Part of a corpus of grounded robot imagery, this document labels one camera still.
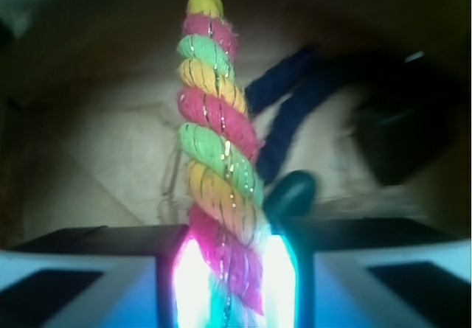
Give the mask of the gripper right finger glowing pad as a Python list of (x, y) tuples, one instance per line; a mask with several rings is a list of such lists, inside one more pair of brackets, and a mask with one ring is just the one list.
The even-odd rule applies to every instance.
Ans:
[(289, 217), (266, 259), (270, 327), (471, 325), (471, 241), (414, 220)]

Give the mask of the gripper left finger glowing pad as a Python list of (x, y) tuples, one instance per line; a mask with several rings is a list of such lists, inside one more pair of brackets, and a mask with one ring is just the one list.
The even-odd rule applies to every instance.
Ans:
[(203, 327), (186, 225), (64, 228), (1, 253), (3, 327)]

